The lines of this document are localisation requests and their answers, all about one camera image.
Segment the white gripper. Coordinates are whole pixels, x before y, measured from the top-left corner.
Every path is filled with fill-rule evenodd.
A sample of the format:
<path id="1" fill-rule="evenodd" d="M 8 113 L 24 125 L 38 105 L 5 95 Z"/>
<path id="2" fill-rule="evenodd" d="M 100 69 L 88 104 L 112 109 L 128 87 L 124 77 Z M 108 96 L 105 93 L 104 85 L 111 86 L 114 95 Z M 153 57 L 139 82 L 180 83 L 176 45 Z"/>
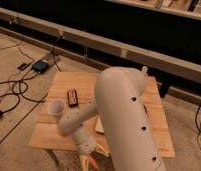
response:
<path id="1" fill-rule="evenodd" d="M 108 151 L 102 145 L 97 144 L 97 141 L 93 137 L 89 137 L 83 143 L 79 144 L 77 150 L 81 154 L 80 162 L 83 171 L 89 171 L 89 158 L 86 155 L 91 154 L 93 151 L 109 157 Z"/>

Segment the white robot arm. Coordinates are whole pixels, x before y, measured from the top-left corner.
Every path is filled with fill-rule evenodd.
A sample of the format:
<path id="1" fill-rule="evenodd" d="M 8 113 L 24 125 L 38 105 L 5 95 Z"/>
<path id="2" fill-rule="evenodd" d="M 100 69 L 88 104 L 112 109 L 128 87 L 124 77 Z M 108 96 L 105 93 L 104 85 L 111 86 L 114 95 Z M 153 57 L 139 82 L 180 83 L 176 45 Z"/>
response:
<path id="1" fill-rule="evenodd" d="M 98 115 L 116 171 L 166 171 L 141 101 L 147 87 L 147 69 L 112 67 L 100 73 L 94 100 L 58 122 L 82 154 L 95 150 L 96 141 L 83 122 Z"/>

